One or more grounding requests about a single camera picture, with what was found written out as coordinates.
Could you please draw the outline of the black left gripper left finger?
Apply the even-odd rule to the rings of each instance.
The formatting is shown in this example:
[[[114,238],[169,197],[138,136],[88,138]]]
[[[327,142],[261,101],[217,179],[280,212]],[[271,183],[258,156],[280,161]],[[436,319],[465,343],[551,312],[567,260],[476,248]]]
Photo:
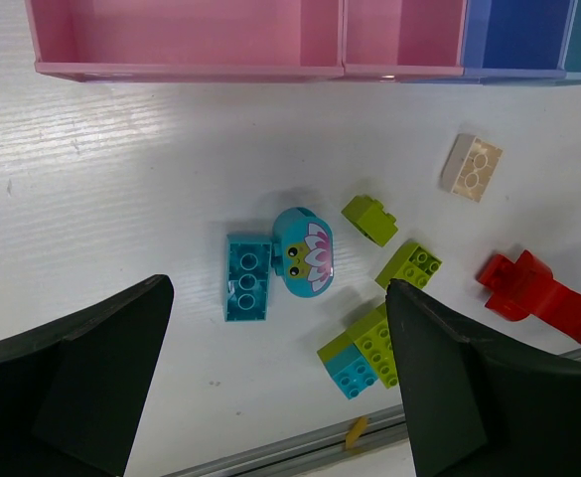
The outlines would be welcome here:
[[[173,301],[153,275],[0,340],[0,476],[124,474]]]

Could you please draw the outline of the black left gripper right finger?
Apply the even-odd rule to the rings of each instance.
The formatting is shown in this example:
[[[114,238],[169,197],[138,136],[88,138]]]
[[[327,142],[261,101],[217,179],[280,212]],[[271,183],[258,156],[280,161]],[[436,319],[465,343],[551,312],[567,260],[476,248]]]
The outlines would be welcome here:
[[[581,362],[403,280],[390,282],[385,304],[418,475],[581,476]]]

